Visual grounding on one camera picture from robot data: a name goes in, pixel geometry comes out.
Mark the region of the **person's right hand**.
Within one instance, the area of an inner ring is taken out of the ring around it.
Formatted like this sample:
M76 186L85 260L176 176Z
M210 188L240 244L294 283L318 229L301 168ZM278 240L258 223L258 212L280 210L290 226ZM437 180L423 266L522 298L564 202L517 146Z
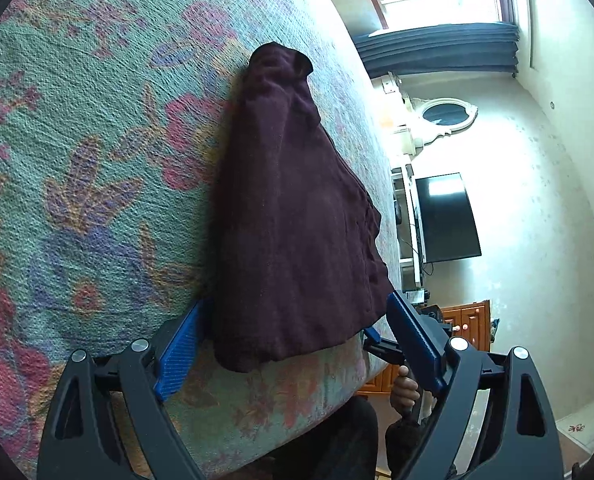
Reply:
M393 379L393 386L390 390L390 405L401 416L404 416L415 404L419 402L421 394L419 385L410 376L410 370L402 365L397 370L397 376Z

